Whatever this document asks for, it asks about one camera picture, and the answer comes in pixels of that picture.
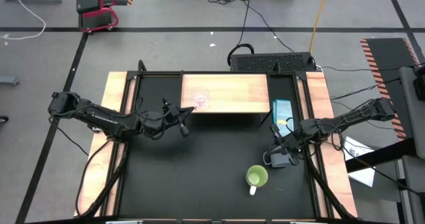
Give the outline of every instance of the white cable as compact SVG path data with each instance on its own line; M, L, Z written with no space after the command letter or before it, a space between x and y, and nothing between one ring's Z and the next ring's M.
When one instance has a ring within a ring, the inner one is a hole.
M19 41L19 40L23 40L23 39L29 39L29 38L36 38L36 37L39 37L43 32L44 32L44 30L46 29L46 23L45 23L45 21L43 21L43 19L41 19L38 15L35 15L34 14L34 12L32 12L30 9L28 9L23 3L22 3L22 1L21 0L18 0L19 1L19 3L28 11L28 12L30 12L31 14L33 14L35 17L37 17L43 24L44 24L44 27L42 28L42 30L40 31L40 33L38 33L37 35L31 35L31 36L27 36L27 37L19 37L19 38L9 38L9 37L3 37L3 36L0 36L0 38L2 38L2 39L7 39L7 40L12 40L12 41Z
M321 68L320 65L316 65L317 68L320 68L320 71L323 72L323 69Z

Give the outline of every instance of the white mug handle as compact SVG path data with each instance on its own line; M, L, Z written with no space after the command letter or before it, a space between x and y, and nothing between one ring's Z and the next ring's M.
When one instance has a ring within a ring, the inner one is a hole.
M250 195L254 195L256 190L257 190L257 187L251 186Z

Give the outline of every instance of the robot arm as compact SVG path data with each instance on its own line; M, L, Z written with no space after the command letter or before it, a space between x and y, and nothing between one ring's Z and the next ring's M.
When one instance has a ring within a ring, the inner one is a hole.
M274 168L298 165L297 154L308 144L322 143L333 133L341 133L349 126L367 121L388 121L394 118L396 109L390 100L377 98L335 118L308 119L299 123L299 128L282 137L276 125L271 127L278 146L265 153Z
M72 92L54 92L48 107L53 118L75 118L89 127L101 129L108 139L124 142L132 135L143 134L153 140L159 139L166 129L178 125L184 137L189 135L185 118L193 108L178 108L163 100L163 113L133 112L121 114L103 106L93 104Z

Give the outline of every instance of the black metal post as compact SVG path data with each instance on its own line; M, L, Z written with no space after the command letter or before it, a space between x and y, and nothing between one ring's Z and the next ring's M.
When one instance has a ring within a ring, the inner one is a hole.
M399 160L403 155L416 155L416 148L414 147L413 138L408 138L388 147L363 154L357 158L370 164L371 166L375 166L378 164ZM367 166L357 161L355 158L347 160L345 162L345 166L347 167L347 171L349 173L367 168Z

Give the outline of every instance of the gray floor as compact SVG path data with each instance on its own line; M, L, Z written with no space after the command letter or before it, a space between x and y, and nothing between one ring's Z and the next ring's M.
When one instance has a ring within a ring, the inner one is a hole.
M17 3L0 1L0 27L40 27L39 21ZM320 0L252 0L251 5L274 27L312 27ZM423 0L399 0L411 27L423 27ZM48 27L76 27L75 0L60 5L28 5ZM207 0L134 0L115 8L121 27L240 27L245 6L210 4ZM247 26L263 27L255 13ZM327 0L320 27L402 27L390 0ZM28 33L9 33L20 37ZM98 33L89 36L72 91L100 102L110 71L135 70L143 59L148 70L228 70L226 56L240 33ZM295 51L307 51L310 33L278 33ZM368 68L359 39L407 36L404 33L318 33L313 50L321 66ZM425 45L425 34L415 34ZM17 74L21 84L0 86L0 113L9 123L0 127L0 217L15 221L48 131L47 106L53 91L60 91L72 64L81 33L50 32L25 41L0 41L0 74ZM287 50L273 34L245 33L244 42L257 53ZM338 96L374 84L369 72L325 70L330 95ZM341 102L354 107L377 90L362 92ZM333 104L335 115L347 111ZM390 123L376 123L390 128ZM60 127L88 150L92 133L80 122L65 120ZM363 144L384 147L396 141L394 132L369 124L349 128L346 135ZM57 133L27 221L71 218L86 157ZM394 203L355 198L359 216L366 220L398 222Z

